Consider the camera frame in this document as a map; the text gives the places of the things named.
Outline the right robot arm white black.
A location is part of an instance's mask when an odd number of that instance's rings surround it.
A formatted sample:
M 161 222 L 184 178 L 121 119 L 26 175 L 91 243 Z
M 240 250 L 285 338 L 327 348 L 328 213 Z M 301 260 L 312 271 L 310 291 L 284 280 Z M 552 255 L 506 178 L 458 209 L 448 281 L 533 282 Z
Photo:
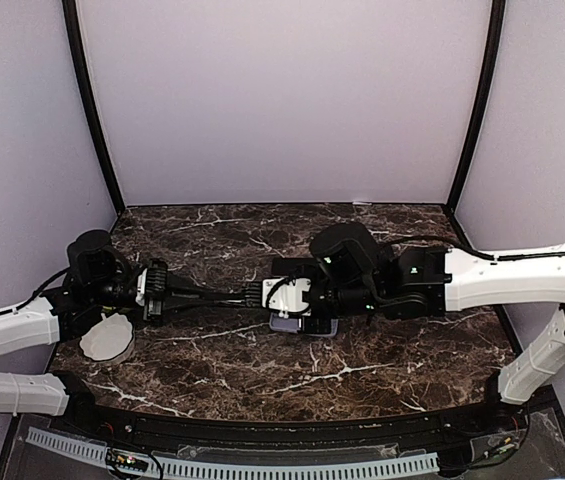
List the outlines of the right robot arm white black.
M 473 307 L 554 303 L 547 325 L 489 381 L 489 398 L 472 413 L 483 434 L 496 432 L 511 405 L 565 365 L 565 243 L 537 250 L 479 252 L 461 245 L 413 247 L 393 259 L 361 224 L 339 224 L 310 246 L 316 271 L 295 281 L 301 312 L 340 318 L 365 312 L 389 319 L 442 316 Z

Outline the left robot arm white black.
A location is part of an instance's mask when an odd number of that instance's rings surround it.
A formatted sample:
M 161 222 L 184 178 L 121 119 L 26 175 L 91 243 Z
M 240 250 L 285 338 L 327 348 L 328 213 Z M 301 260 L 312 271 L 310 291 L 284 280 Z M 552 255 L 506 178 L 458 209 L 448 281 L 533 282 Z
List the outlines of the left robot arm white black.
M 101 322 L 105 309 L 141 310 L 148 322 L 159 322 L 167 309 L 218 304 L 228 295 L 169 272 L 165 262 L 132 266 L 113 247 L 105 230 L 81 234 L 67 248 L 69 265 L 52 275 L 31 297 L 0 310 L 0 356 L 39 345 L 66 342 Z M 63 415 L 82 436 L 103 427 L 102 412 L 86 399 L 90 392 L 69 374 L 0 373 L 0 413 Z

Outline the white silicone phone case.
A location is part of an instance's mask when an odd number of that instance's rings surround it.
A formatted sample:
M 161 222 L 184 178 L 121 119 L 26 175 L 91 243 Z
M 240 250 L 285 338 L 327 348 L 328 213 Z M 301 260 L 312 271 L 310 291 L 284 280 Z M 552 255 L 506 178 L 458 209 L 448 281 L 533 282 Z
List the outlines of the white silicone phone case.
M 332 338 L 337 334 L 338 326 L 337 319 L 321 319 L 309 316 L 285 318 L 275 313 L 272 313 L 269 317 L 270 329 L 279 333 Z

